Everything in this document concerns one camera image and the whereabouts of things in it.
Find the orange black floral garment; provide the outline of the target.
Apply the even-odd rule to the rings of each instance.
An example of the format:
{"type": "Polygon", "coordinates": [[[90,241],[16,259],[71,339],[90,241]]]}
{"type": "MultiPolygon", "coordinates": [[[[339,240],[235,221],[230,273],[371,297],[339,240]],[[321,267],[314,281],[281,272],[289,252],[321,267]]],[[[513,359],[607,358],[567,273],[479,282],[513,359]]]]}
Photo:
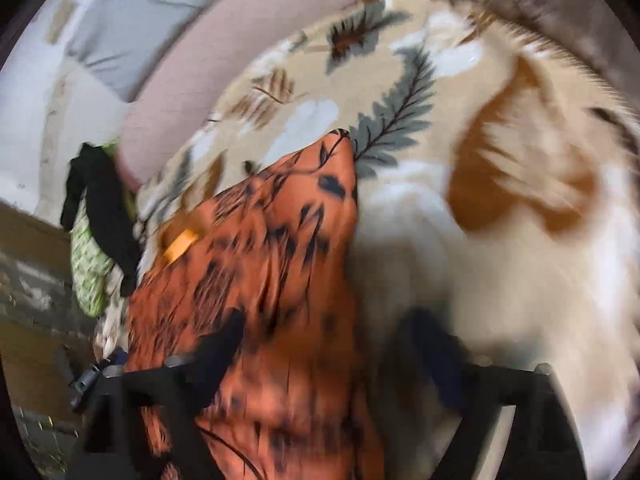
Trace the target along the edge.
{"type": "Polygon", "coordinates": [[[241,347],[198,416],[228,479],[381,479],[345,271],[357,221],[352,144],[337,129],[194,209],[198,239],[157,258],[128,309],[130,370],[193,350],[231,309],[241,347]]]}

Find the brown wooden glass-panel wardrobe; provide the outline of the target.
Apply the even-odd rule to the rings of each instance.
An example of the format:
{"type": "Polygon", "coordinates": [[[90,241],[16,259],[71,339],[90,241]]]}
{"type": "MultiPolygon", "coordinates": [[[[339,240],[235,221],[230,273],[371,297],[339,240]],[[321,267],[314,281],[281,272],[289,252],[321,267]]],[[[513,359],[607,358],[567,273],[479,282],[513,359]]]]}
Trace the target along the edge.
{"type": "Polygon", "coordinates": [[[66,476],[82,426],[56,355],[83,368],[95,325],[75,304],[68,235],[2,204],[1,428],[42,478],[66,476]]]}

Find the green patterned white cloth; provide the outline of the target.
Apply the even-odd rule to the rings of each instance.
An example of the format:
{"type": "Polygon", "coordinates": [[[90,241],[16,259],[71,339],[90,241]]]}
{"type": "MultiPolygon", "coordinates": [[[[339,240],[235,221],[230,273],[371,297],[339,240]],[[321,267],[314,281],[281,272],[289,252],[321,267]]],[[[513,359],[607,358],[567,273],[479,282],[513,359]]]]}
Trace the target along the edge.
{"type": "MultiPolygon", "coordinates": [[[[112,151],[105,146],[102,148],[114,160],[112,151]]],[[[122,188],[124,189],[127,210],[132,222],[134,222],[130,200],[126,197],[124,186],[122,188]]],[[[122,278],[124,274],[119,266],[110,257],[107,257],[96,244],[89,228],[84,198],[80,201],[74,226],[67,233],[70,234],[70,268],[72,269],[73,290],[78,306],[85,315],[90,318],[98,318],[108,305],[110,293],[107,291],[107,282],[112,272],[118,269],[122,278]]]]}

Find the beige leaf-patterned fleece blanket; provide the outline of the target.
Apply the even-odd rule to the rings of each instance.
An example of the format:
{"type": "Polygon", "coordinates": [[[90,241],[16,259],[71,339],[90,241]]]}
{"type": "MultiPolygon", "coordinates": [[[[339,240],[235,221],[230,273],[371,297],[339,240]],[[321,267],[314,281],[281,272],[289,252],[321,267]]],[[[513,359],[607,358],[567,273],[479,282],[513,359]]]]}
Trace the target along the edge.
{"type": "Polygon", "coordinates": [[[142,188],[139,285],[198,239],[197,206],[337,129],[381,479],[433,479],[458,424],[401,348],[413,308],[476,364],[551,374],[585,479],[623,477],[639,442],[638,122],[582,63],[467,4],[361,3],[254,58],[142,188]]]}

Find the grey pillow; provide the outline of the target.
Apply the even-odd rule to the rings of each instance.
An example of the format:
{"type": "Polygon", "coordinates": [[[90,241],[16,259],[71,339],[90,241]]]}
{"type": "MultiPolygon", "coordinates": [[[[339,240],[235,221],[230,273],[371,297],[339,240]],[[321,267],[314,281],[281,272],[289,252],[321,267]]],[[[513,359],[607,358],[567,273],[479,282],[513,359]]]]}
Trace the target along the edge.
{"type": "Polygon", "coordinates": [[[66,56],[130,103],[174,42],[214,1],[92,0],[66,56]]]}

